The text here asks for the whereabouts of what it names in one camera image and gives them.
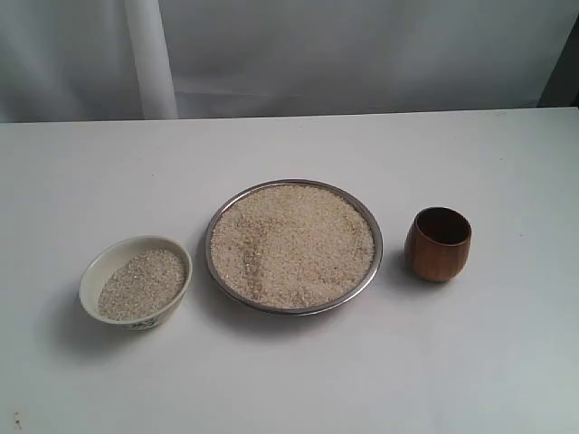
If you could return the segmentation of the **brown wooden cup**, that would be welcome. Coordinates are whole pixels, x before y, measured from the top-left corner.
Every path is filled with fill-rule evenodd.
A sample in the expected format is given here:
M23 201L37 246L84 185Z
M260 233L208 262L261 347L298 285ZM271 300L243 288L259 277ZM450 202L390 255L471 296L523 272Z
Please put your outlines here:
M429 207L413 219L404 243L406 268L418 278L445 283L464 268L472 228L459 212L446 207Z

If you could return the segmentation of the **round steel rice tray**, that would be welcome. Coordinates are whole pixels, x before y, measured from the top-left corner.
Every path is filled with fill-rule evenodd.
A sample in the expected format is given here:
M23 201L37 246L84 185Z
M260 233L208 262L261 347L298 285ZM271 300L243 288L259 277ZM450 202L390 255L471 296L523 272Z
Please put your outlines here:
M352 194L318 181L282 179L236 194L212 217L205 263L235 301L279 316L339 307L374 279L383 237Z

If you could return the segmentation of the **white ceramic rice bowl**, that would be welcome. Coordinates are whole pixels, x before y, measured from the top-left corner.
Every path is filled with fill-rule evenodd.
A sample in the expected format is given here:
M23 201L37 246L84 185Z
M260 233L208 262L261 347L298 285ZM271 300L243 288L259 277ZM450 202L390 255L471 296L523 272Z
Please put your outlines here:
M108 247L85 269L79 300L101 323L147 330L176 311L191 277L191 257L179 243L134 237Z

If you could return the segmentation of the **white vertical pole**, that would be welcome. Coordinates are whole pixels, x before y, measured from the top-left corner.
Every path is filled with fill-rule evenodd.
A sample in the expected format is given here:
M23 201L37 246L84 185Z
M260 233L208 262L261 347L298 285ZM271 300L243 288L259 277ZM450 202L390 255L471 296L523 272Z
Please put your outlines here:
M177 119L176 95L157 0L124 2L145 119Z

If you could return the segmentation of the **white backdrop curtain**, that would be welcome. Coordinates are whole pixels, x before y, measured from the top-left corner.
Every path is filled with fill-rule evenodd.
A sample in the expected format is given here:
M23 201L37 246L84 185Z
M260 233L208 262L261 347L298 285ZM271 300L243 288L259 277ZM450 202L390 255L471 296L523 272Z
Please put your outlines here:
M125 1L4 1L1 119L145 119ZM158 1L178 118L534 107L575 1Z

